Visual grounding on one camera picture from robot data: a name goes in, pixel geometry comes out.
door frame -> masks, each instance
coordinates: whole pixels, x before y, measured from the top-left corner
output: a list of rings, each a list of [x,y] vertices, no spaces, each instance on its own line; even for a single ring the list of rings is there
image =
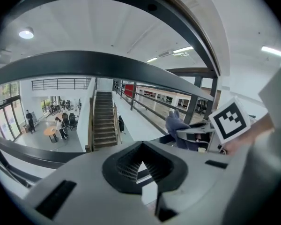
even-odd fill
[[[14,133],[13,133],[13,130],[12,130],[12,128],[11,128],[11,125],[10,125],[10,123],[9,123],[9,120],[8,120],[8,117],[7,117],[7,114],[6,114],[6,111],[5,111],[5,107],[7,107],[7,106],[9,106],[9,105],[11,105],[11,109],[12,109],[12,112],[13,112],[13,116],[14,116],[14,119],[15,119],[15,123],[16,123],[16,125],[17,125],[17,127],[18,127],[19,132],[20,132],[17,137],[15,137],[15,135],[14,135]],[[1,109],[3,110],[3,114],[4,114],[5,120],[6,120],[6,122],[7,122],[8,129],[9,129],[9,131],[10,131],[12,137],[13,137],[13,142],[14,142],[15,140],[18,139],[19,136],[21,136],[22,131],[21,131],[20,126],[19,126],[19,124],[18,124],[17,117],[15,116],[15,110],[14,110],[13,103],[12,103],[12,102],[11,102],[11,103],[6,103],[6,104],[4,104],[3,106],[0,107],[0,110],[1,110]],[[1,129],[1,125],[0,125],[0,131],[1,131],[2,135],[3,135],[3,137],[6,139],[6,137],[4,136],[4,133],[3,133],[2,129]]]

human arm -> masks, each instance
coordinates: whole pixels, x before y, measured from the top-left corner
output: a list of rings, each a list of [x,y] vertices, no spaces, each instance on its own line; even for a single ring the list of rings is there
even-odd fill
[[[267,113],[264,117],[255,122],[248,131],[227,142],[224,145],[224,149],[228,154],[233,155],[240,146],[252,145],[258,135],[272,128],[274,128],[274,125],[270,115]]]

hand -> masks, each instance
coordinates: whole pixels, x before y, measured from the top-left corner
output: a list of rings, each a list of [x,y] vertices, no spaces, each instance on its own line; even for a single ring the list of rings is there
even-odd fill
[[[251,137],[249,133],[243,133],[240,136],[225,143],[224,149],[227,151],[229,155],[234,155],[239,147],[243,145],[252,145],[253,143],[254,143],[254,138]]]

person in dark clothing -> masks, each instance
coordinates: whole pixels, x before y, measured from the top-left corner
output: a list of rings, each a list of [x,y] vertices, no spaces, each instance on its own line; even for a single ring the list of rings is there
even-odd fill
[[[32,134],[32,131],[36,132],[34,125],[33,125],[32,114],[28,110],[26,110],[26,118],[28,120],[29,130],[30,130],[31,134]]]
[[[120,132],[123,132],[124,131],[124,121],[123,121],[121,115],[118,117],[118,124],[120,127]]]

glass door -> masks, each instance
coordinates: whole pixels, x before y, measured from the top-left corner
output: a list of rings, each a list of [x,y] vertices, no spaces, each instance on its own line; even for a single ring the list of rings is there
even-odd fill
[[[9,124],[6,120],[3,108],[0,109],[0,127],[5,139],[13,141],[14,137],[10,131]]]
[[[15,121],[13,109],[12,109],[11,105],[7,105],[6,107],[4,107],[4,110],[5,110],[5,113],[6,113],[6,117],[7,117],[9,127],[12,130],[14,138],[16,138],[18,135],[20,135],[20,130],[19,130],[18,125]]]

